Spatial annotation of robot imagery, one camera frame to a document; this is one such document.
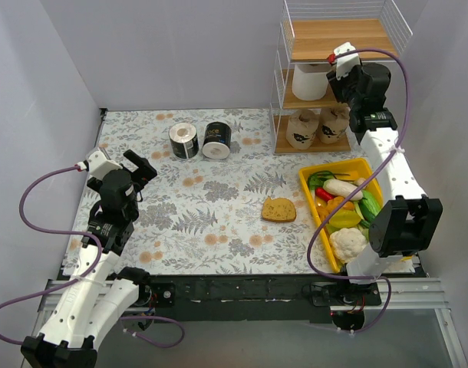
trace wooden shelf board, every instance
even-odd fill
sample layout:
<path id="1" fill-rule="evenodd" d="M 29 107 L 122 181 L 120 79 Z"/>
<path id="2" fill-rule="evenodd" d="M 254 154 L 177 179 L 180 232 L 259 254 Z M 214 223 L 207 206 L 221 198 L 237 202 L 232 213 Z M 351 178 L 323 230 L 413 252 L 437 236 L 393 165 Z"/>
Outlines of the wooden shelf board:
<path id="1" fill-rule="evenodd" d="M 350 143 L 348 142 L 346 134 L 336 143 L 324 144 L 316 137 L 316 139 L 308 149 L 295 149 L 290 145 L 290 143 L 287 141 L 287 138 L 285 137 L 287 133 L 287 123 L 289 117 L 289 115 L 282 115 L 282 119 L 280 120 L 278 136 L 276 137 L 275 153 L 341 152 L 351 150 Z M 278 116 L 275 115 L 273 117 L 273 122 L 276 128 L 276 124 L 278 123 Z"/>
<path id="2" fill-rule="evenodd" d="M 335 19 L 293 21 L 295 39 L 292 61 L 325 61 L 339 45 L 350 42 L 355 48 L 382 48 L 397 55 L 378 19 Z M 374 52 L 360 54 L 363 60 L 385 60 Z"/>
<path id="3" fill-rule="evenodd" d="M 283 76 L 285 78 L 287 70 L 283 71 Z M 297 110 L 297 109 L 321 109 L 322 107 L 333 107 L 337 106 L 338 102 L 331 90 L 331 87 L 328 85 L 326 90 L 326 95 L 323 96 L 320 100 L 314 101 L 304 101 L 299 100 L 294 93 L 292 92 L 292 80 L 294 77 L 294 69 L 288 71 L 288 82 L 287 88 L 285 90 L 285 99 L 283 101 L 283 108 L 286 110 Z"/>

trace white can lid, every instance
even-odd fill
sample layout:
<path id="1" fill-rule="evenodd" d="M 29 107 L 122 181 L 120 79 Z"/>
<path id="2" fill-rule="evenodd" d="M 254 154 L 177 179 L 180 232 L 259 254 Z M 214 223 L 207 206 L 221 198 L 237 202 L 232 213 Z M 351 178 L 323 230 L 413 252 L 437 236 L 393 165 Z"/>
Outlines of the white can lid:
<path id="1" fill-rule="evenodd" d="M 223 143 L 208 142 L 203 145 L 203 155 L 209 159 L 225 159 L 230 153 L 230 149 Z"/>

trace yellow basket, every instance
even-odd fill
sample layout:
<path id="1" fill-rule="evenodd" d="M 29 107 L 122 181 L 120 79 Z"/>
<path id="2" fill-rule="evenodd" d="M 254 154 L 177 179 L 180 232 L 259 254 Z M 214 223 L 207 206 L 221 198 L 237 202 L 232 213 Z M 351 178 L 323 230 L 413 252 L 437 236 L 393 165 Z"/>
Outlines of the yellow basket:
<path id="1" fill-rule="evenodd" d="M 333 173 L 350 174 L 350 176 L 341 177 L 345 180 L 357 180 L 358 178 L 366 179 L 372 174 L 372 170 L 365 159 L 349 159 L 337 163 L 326 163 L 324 165 L 310 166 L 300 169 L 298 175 L 301 178 L 302 188 L 304 189 L 305 197 L 308 200 L 309 207 L 311 207 L 312 217 L 316 226 L 321 224 L 321 219 L 319 218 L 318 212 L 316 211 L 316 203 L 314 200 L 315 194 L 310 192 L 308 188 L 308 177 L 311 174 L 322 170 L 329 170 Z M 379 205 L 382 207 L 382 192 L 376 179 L 369 183 L 366 190 L 372 193 L 375 199 L 379 202 Z M 339 272 L 341 268 L 341 262 L 333 254 L 333 250 L 329 244 L 326 232 L 322 231 L 319 236 L 321 237 L 323 246 L 325 247 L 326 255 L 328 257 L 331 268 L 334 272 Z"/>

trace red pepper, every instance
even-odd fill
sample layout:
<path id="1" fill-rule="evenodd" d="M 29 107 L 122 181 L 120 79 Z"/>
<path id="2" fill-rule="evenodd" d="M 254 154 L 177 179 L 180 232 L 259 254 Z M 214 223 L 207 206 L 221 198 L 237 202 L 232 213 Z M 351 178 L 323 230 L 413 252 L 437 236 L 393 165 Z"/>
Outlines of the red pepper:
<path id="1" fill-rule="evenodd" d="M 335 196 L 326 192 L 323 188 L 316 188 L 315 194 L 317 197 L 321 198 L 323 201 L 329 201 L 333 199 Z"/>

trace bread slice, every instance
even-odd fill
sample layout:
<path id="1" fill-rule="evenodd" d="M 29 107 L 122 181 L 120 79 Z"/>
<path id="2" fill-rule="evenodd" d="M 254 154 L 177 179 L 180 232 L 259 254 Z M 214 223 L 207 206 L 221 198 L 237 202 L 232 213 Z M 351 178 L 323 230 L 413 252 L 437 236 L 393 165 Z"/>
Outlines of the bread slice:
<path id="1" fill-rule="evenodd" d="M 271 199 L 268 197 L 263 204 L 262 219 L 266 221 L 292 222 L 296 217 L 295 206 L 287 198 Z"/>

